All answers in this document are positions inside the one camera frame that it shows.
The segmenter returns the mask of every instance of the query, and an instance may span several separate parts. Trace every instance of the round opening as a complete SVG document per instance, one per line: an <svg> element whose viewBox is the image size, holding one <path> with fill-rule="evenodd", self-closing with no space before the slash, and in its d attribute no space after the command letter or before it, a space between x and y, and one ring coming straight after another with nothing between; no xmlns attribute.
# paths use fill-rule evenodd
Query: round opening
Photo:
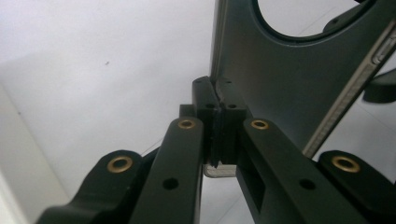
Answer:
<svg viewBox="0 0 396 224"><path fill-rule="evenodd" d="M250 125L255 128L255 129L259 129L259 130L264 130L264 129L268 129L269 125L267 124L267 122L263 121L263 120L253 120L251 121Z"/></svg>
<svg viewBox="0 0 396 224"><path fill-rule="evenodd" d="M178 127L181 129L191 129L195 126L195 122L189 119L184 119L178 123Z"/></svg>
<svg viewBox="0 0 396 224"><path fill-rule="evenodd" d="M312 182L309 179L302 179L300 180L300 186L303 187L304 189L315 189L317 186L315 185L314 182Z"/></svg>
<svg viewBox="0 0 396 224"><path fill-rule="evenodd" d="M212 105L212 104L207 104L207 105L205 105L206 106L206 108L209 108L209 109L213 109L213 108L215 108L215 106L214 105Z"/></svg>
<svg viewBox="0 0 396 224"><path fill-rule="evenodd" d="M163 187L169 190L176 189L178 187L178 181L174 178L165 179L163 181Z"/></svg>
<svg viewBox="0 0 396 224"><path fill-rule="evenodd" d="M107 170L111 173L122 173L126 170L128 170L132 166L133 162L130 157L127 156L118 156L116 158L113 158L108 164L107 164Z"/></svg>
<svg viewBox="0 0 396 224"><path fill-rule="evenodd" d="M357 173L361 170L357 162L345 156L333 157L332 164L338 169L349 173Z"/></svg>

